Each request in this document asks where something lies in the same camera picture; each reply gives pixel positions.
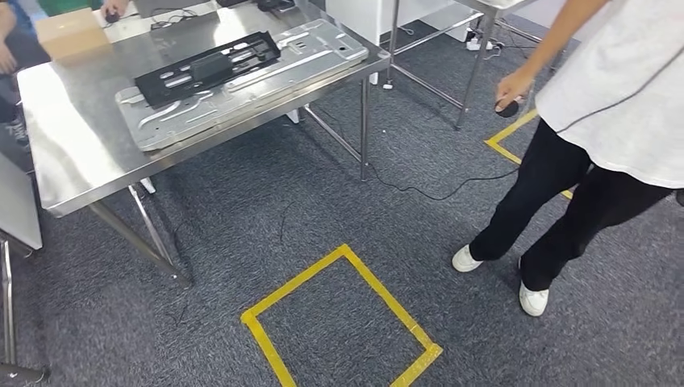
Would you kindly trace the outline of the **person's hand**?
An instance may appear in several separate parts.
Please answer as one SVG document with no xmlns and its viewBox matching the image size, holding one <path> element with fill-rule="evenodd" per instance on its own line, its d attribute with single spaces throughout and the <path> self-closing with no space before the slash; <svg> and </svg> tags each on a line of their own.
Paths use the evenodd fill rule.
<svg viewBox="0 0 684 387">
<path fill-rule="evenodd" d="M 523 97 L 534 82 L 536 74 L 527 69 L 517 69 L 505 76 L 498 84 L 494 110 L 502 112 L 513 101 Z"/>
</svg>

